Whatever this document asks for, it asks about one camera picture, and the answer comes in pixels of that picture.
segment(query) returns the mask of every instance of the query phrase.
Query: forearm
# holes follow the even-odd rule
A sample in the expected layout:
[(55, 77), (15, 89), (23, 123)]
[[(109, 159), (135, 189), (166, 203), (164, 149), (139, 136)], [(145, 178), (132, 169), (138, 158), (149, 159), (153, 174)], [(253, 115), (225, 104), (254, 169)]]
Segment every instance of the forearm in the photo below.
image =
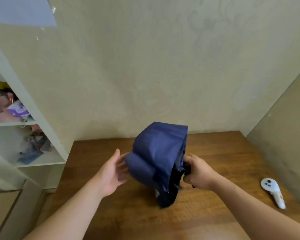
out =
[(102, 199), (99, 179), (92, 178), (49, 219), (31, 232), (25, 240), (82, 239)]
[(300, 224), (217, 176), (212, 190), (222, 199), (252, 240), (300, 239)]

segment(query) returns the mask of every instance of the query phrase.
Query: wooden table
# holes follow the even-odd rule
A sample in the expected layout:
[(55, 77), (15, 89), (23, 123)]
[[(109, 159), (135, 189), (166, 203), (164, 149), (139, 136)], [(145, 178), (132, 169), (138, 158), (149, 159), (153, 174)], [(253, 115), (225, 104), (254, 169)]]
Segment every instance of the wooden table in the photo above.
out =
[[(133, 141), (128, 138), (75, 142), (51, 213), (72, 197), (116, 148), (121, 153), (131, 151)], [(260, 187), (261, 179), (277, 178), (240, 132), (188, 135), (186, 153), (203, 158), (249, 194), (300, 222), (300, 206), (281, 183), (286, 210), (279, 209), (272, 196)], [(134, 179), (129, 180), (101, 201), (84, 239), (249, 239), (216, 194), (193, 189), (183, 181), (181, 185), (184, 189), (178, 193), (176, 202), (162, 210), (151, 189)]]

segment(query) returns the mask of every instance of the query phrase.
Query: purple package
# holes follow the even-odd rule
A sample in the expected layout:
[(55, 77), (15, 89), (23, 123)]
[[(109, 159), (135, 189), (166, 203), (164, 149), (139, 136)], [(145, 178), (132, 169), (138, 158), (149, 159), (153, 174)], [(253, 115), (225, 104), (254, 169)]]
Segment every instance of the purple package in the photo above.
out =
[(7, 108), (8, 112), (18, 118), (22, 117), (22, 118), (26, 118), (27, 116), (30, 115), (30, 113), (28, 112), (28, 110), (25, 108), (25, 106), (23, 105), (23, 103), (21, 103), (20, 100), (15, 101), (13, 104), (11, 104), (8, 108)]

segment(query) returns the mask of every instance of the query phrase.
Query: beige wall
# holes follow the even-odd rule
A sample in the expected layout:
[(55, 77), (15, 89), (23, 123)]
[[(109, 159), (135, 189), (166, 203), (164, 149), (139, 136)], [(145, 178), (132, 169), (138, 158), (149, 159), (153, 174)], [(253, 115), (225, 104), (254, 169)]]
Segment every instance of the beige wall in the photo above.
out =
[(300, 201), (300, 75), (247, 136)]
[(300, 73), (300, 0), (49, 0), (0, 48), (63, 144), (153, 121), (247, 135)]

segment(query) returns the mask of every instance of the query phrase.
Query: person's left arm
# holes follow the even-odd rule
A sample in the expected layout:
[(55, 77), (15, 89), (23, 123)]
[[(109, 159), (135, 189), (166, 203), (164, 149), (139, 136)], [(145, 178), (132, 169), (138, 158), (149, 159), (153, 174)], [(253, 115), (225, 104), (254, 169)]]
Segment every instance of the person's left arm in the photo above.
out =
[(102, 198), (126, 182), (128, 170), (124, 163), (125, 156), (116, 149), (114, 155), (83, 188), (24, 240), (83, 239)]

